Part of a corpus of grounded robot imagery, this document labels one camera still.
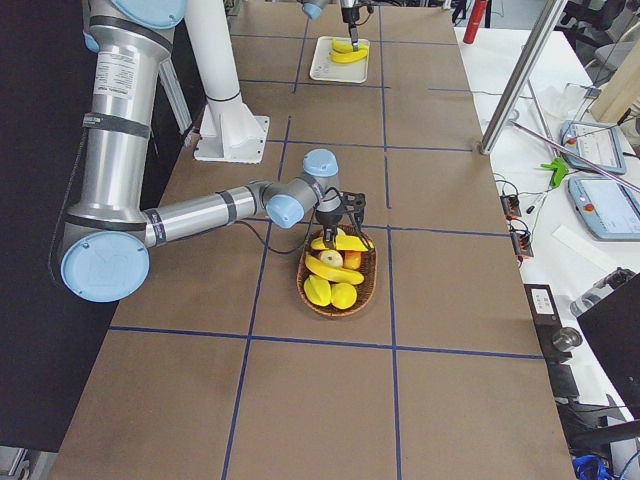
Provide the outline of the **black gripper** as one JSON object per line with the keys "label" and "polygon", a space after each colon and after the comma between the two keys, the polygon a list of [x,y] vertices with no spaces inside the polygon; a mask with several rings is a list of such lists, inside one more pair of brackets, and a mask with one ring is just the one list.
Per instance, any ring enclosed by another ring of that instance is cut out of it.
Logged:
{"label": "black gripper", "polygon": [[354,51],[359,50],[357,25],[361,23],[360,9],[365,6],[365,2],[361,0],[340,0],[342,20],[348,25],[350,41]]}
{"label": "black gripper", "polygon": [[315,218],[323,226],[322,240],[327,249],[337,249],[338,225],[343,215],[344,207],[339,197],[325,198],[316,209]]}

